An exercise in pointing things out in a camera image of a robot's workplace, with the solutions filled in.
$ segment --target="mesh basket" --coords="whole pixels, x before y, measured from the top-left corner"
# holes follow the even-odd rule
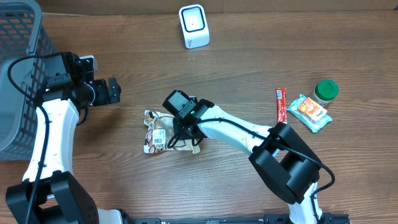
[[[31,1],[0,2],[0,160],[30,159],[37,120],[34,104],[9,82],[10,63],[26,55],[56,52],[41,25],[42,11]],[[35,58],[17,63],[12,77],[30,96],[47,75],[43,60]]]

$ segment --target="wood grain surface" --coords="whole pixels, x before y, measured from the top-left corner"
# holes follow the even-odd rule
[[[397,0],[37,0],[44,12],[81,15],[178,14],[190,4],[206,13],[393,10]]]
[[[171,16],[48,17],[60,51],[93,54],[97,78],[116,77],[121,102],[90,109],[75,132],[75,177],[99,208],[132,217],[203,218],[288,213],[248,157],[206,139],[201,152],[143,153],[144,110],[166,112],[174,89],[247,121],[276,123],[275,88],[290,104],[322,79],[339,84],[333,122],[312,134],[289,124],[336,175],[319,194],[324,212],[352,223],[398,219],[398,11],[208,15],[211,40],[186,50]],[[0,223],[15,223],[4,199],[28,162],[0,162]],[[321,171],[320,185],[329,181]]]

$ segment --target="food package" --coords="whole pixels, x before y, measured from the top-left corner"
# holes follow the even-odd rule
[[[276,88],[277,122],[287,124],[286,88]]]
[[[301,113],[299,111],[299,106],[307,99],[303,94],[300,94],[300,98],[294,100],[292,104],[287,108],[294,116],[296,116],[301,122],[303,122],[307,127],[311,129],[313,133],[317,133],[321,128],[323,128],[329,121],[332,121],[329,115],[324,115],[322,118],[318,120],[318,122],[314,123],[308,118],[307,115]]]
[[[144,153],[157,153],[165,151],[192,151],[200,152],[199,146],[193,146],[192,140],[179,140],[171,149],[167,143],[174,135],[174,116],[171,114],[145,110],[144,124],[148,126],[148,132],[144,140]]]
[[[326,116],[326,113],[328,112],[309,97],[307,97],[307,99],[298,106],[297,110],[307,116],[307,118],[309,118],[313,123],[317,123],[321,118]]]

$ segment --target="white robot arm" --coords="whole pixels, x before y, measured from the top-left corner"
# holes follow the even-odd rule
[[[69,171],[73,175],[73,135],[79,120],[78,110],[71,99],[47,101],[43,103],[43,108],[49,115],[51,123],[49,143],[47,145],[44,167],[40,179],[51,177],[53,172],[58,170],[61,172]],[[33,182],[36,178],[45,135],[45,119],[43,112],[37,108],[36,114],[37,130],[35,146],[29,167],[22,179],[28,179],[29,182]]]
[[[212,102],[207,100],[198,102],[194,96],[188,96],[178,90],[173,91],[167,97],[163,106],[176,117],[177,121],[174,124],[177,127],[175,127],[175,133],[178,139],[218,139],[248,154],[266,185],[278,197],[288,202],[289,217],[292,223],[316,224],[321,219],[322,210],[318,206],[316,195],[313,195],[317,189],[320,167],[305,158],[298,158],[297,155],[292,155],[292,153],[281,162],[282,165],[279,164],[274,159],[279,149],[270,147],[266,150],[265,146],[265,144],[268,144],[267,141],[272,138],[269,132],[272,130],[270,126],[260,126],[243,121],[226,113]],[[274,133],[275,140],[277,139],[288,146],[290,143],[291,147],[294,144],[304,147],[305,152],[312,159],[319,161],[319,158],[288,125],[280,123],[274,128],[274,131],[278,129],[279,132]],[[284,137],[292,138],[291,142],[288,139],[282,139]],[[283,166],[291,167],[284,170],[281,168]],[[279,182],[279,179],[284,178],[282,174],[286,177],[284,183],[283,181]],[[294,189],[296,191],[291,195],[292,192],[289,188],[296,188]]]

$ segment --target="orange snack package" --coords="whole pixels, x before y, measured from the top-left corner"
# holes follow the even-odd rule
[[[276,88],[277,122],[287,124],[286,88]]]
[[[303,113],[313,123],[317,123],[328,112],[309,97],[303,103],[301,103],[300,106],[298,106],[297,110]]]

